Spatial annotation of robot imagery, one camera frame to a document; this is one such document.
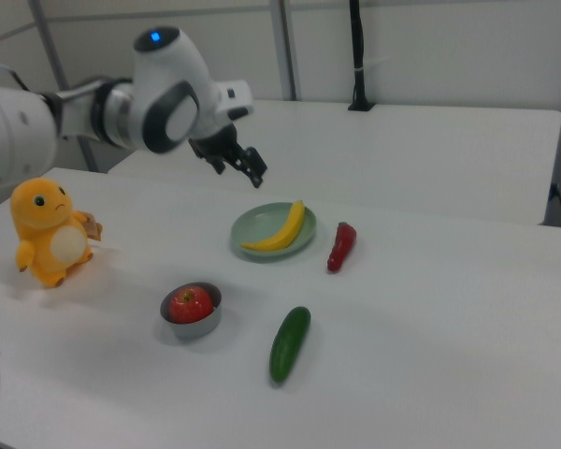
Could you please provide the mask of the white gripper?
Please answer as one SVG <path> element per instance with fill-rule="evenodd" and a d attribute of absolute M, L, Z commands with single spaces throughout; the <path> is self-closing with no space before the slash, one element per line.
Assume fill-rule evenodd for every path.
<path fill-rule="evenodd" d="M 194 155 L 205 160 L 221 175 L 225 171 L 224 161 L 249 178 L 254 188 L 259 188 L 267 165 L 254 147 L 243 148 L 233 134 L 224 136 L 224 150 L 214 135 L 235 121 L 253 113 L 252 91 L 245 80 L 210 81 L 211 106 L 209 107 L 210 138 L 188 140 Z"/>

